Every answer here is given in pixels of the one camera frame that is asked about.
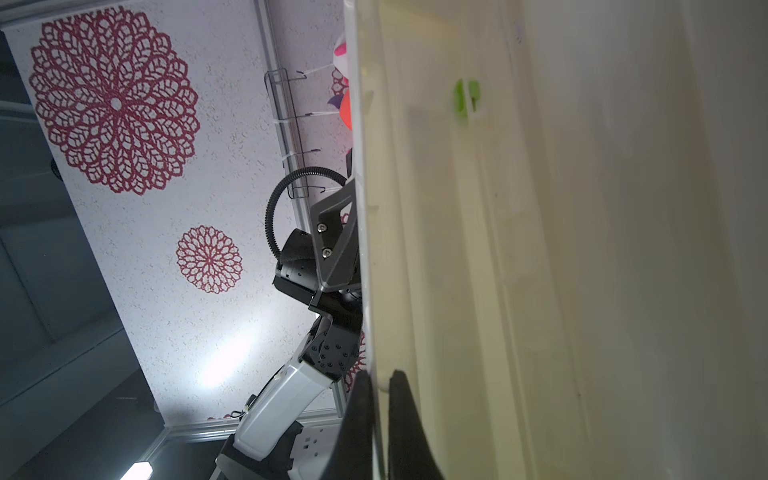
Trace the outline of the white pink plush top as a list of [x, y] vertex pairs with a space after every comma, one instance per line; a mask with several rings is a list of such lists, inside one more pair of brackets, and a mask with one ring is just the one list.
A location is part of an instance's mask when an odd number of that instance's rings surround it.
[[348, 50], [344, 33], [341, 34], [334, 45], [332, 64], [344, 78], [349, 77]]

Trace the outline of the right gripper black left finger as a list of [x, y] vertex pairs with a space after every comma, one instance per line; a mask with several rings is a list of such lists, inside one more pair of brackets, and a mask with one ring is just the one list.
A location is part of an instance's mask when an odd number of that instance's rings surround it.
[[356, 377], [322, 480], [373, 479], [373, 387], [367, 371]]

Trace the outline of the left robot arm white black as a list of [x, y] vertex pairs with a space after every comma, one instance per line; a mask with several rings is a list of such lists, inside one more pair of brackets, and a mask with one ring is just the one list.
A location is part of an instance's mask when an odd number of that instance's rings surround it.
[[311, 231], [294, 230], [277, 254], [281, 293], [317, 318], [296, 352], [245, 405], [215, 463], [225, 479], [286, 479], [301, 435], [298, 419], [359, 358], [363, 328], [355, 183], [310, 209]]

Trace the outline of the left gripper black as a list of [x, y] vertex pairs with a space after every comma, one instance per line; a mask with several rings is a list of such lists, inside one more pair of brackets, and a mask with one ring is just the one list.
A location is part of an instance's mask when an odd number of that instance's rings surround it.
[[294, 229], [278, 255], [273, 286], [341, 327], [362, 326], [356, 189], [351, 180], [310, 209], [312, 235]]

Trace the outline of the red plush toy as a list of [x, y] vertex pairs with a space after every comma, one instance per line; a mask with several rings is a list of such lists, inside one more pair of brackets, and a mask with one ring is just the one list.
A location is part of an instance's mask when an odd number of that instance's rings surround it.
[[339, 115], [343, 124], [349, 129], [353, 129], [352, 113], [351, 113], [351, 97], [347, 92], [343, 95], [343, 98], [339, 107]]

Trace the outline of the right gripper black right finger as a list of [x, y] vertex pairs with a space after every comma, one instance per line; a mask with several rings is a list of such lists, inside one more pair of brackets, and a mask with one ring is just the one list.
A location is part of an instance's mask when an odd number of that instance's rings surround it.
[[393, 480], [442, 480], [405, 372], [389, 381], [388, 475]]

